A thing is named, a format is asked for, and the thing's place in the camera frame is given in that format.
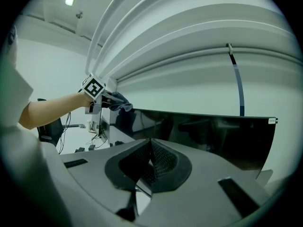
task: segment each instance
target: human arm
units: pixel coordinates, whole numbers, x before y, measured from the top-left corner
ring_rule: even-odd
[[[89,107],[92,101],[90,96],[80,92],[53,100],[30,102],[23,109],[19,123],[31,130],[51,123],[77,108]]]

